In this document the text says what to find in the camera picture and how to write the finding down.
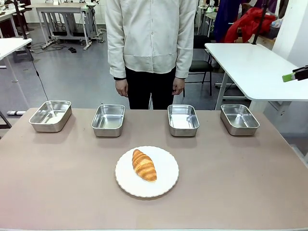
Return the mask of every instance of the clothing pile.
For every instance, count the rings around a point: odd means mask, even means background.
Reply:
[[[237,20],[228,30],[225,37],[225,43],[234,43],[238,39],[238,29],[242,30],[243,42],[247,42],[253,34],[257,32],[259,27],[262,9],[253,7],[247,11],[247,13]],[[270,30],[270,25],[276,20],[274,15],[265,15],[264,21],[262,23],[262,28],[260,33],[268,32]]]

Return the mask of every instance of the plate rim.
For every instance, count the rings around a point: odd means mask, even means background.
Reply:
[[[165,149],[163,149],[163,148],[156,147],[156,146],[149,146],[149,145],[147,145],[147,146],[139,146],[139,147],[136,147],[136,148],[129,149],[127,152],[125,152],[124,154],[122,154],[122,155],[120,156],[120,158],[118,159],[118,161],[116,162],[116,165],[115,165],[115,172],[116,172],[116,166],[117,166],[119,160],[122,158],[123,155],[125,155],[126,153],[128,153],[129,151],[131,151],[131,150],[133,150],[133,149],[139,149],[139,148],[142,148],[142,147],[154,147],[154,148],[162,149],[162,150],[164,150],[165,152],[168,152],[167,150],[165,150]],[[170,190],[176,185],[176,183],[177,183],[178,180],[179,180],[179,174],[180,174],[180,169],[179,169],[179,165],[178,165],[177,160],[175,159],[175,157],[174,157],[170,152],[168,152],[168,153],[174,158],[175,163],[177,164],[177,167],[178,167],[178,168],[177,168],[177,169],[178,169],[178,177],[177,177],[177,179],[175,180],[174,184],[173,184],[167,191],[165,191],[165,192],[163,192],[163,193],[161,193],[161,194],[154,195],[154,196],[140,196],[140,195],[136,195],[136,194],[130,193],[130,192],[126,191],[126,190],[122,187],[122,185],[121,185],[121,184],[119,183],[119,181],[117,180],[117,178],[116,178],[116,173],[115,173],[115,179],[116,179],[117,184],[121,187],[121,189],[123,189],[123,190],[124,190],[125,192],[127,192],[128,194],[133,195],[133,196],[136,196],[136,197],[141,197],[141,198],[158,197],[158,196],[161,196],[161,195],[167,193],[168,191],[170,191]]]

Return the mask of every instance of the container rim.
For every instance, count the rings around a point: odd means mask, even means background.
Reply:
[[[195,127],[195,128],[185,128],[185,129],[181,129],[181,128],[175,128],[174,126],[171,125],[171,121],[170,121],[170,113],[169,113],[169,109],[170,107],[173,107],[173,106],[188,106],[188,107],[191,107],[194,111],[194,114],[196,115],[196,119],[197,119],[197,122],[198,122],[198,126]],[[188,105],[188,104],[171,104],[168,106],[168,120],[169,120],[169,126],[172,127],[173,129],[178,129],[178,130],[195,130],[195,129],[198,129],[200,127],[200,123],[199,123],[199,120],[198,120],[198,116],[197,116],[197,113],[196,113],[196,110],[194,109],[193,106],[191,105]]]
[[[65,113],[68,111],[68,109],[69,109],[69,108],[71,107],[71,105],[72,105],[72,102],[67,101],[67,100],[48,100],[48,101],[45,101],[45,102],[38,108],[38,110],[36,110],[36,112],[30,117],[30,119],[29,119],[29,124],[34,124],[34,125],[55,125],[55,124],[60,123],[60,121],[57,122],[57,123],[53,123],[53,124],[42,124],[42,123],[33,123],[33,122],[31,122],[31,119],[38,113],[38,111],[39,111],[46,103],[50,103],[50,102],[66,102],[66,103],[69,103],[69,107],[66,109]]]
[[[249,108],[248,107],[246,107],[245,105],[243,105],[243,104],[223,104],[222,106],[220,106],[220,108],[221,108],[221,111],[223,112],[223,114],[226,116],[226,118],[227,118],[227,120],[228,120],[228,122],[229,122],[229,124],[232,126],[232,127],[234,127],[234,128],[238,128],[238,129],[246,129],[246,128],[243,128],[243,127],[237,127],[237,126],[234,126],[231,122],[230,122],[230,120],[229,120],[229,118],[227,117],[227,115],[226,115],[226,113],[225,113],[225,111],[223,110],[223,108],[224,107],[228,107],[228,106],[243,106],[249,113],[250,113],[250,115],[254,118],[254,120],[257,122],[257,124],[258,124],[258,126],[257,127],[249,127],[249,128],[251,128],[251,129],[255,129],[255,128],[259,128],[260,127],[260,123],[259,123],[259,121],[255,118],[255,116],[251,113],[251,111],[249,110]]]
[[[98,110],[99,110],[101,107],[104,107],[104,106],[120,106],[120,107],[123,107],[123,109],[124,109],[124,111],[123,111],[123,117],[124,117],[125,109],[126,109],[124,105],[120,105],[120,104],[102,104],[102,105],[100,105],[100,106],[97,108],[97,110],[96,110],[96,112],[95,112],[95,114],[94,114],[94,117],[93,117],[93,120],[92,120],[92,123],[91,123],[91,127],[92,127],[93,129],[100,129],[100,130],[116,130],[116,129],[119,129],[120,127],[122,127],[122,125],[123,125],[123,120],[124,120],[124,119],[122,119],[122,122],[121,122],[120,126],[117,127],[117,128],[98,128],[98,127],[94,127],[94,126],[93,126],[93,122],[94,122],[94,119],[95,119],[95,117],[96,117],[96,115],[97,115],[97,113],[98,113]]]

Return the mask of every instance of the rectangular metal pan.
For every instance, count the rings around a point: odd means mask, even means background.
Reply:
[[[233,136],[253,136],[260,126],[249,109],[240,104],[222,105],[220,117]]]
[[[37,132],[59,132],[72,114],[70,101],[46,101],[29,119]]]
[[[194,107],[190,105],[170,105],[168,107],[170,133],[172,136],[192,137],[199,128]]]
[[[123,130],[125,106],[104,104],[98,107],[92,121],[97,137],[119,137]]]

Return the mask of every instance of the black pants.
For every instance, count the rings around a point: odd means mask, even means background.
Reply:
[[[175,68],[166,74],[136,72],[126,68],[129,107],[131,109],[149,109],[152,95],[153,109],[166,110],[173,103],[175,72]]]

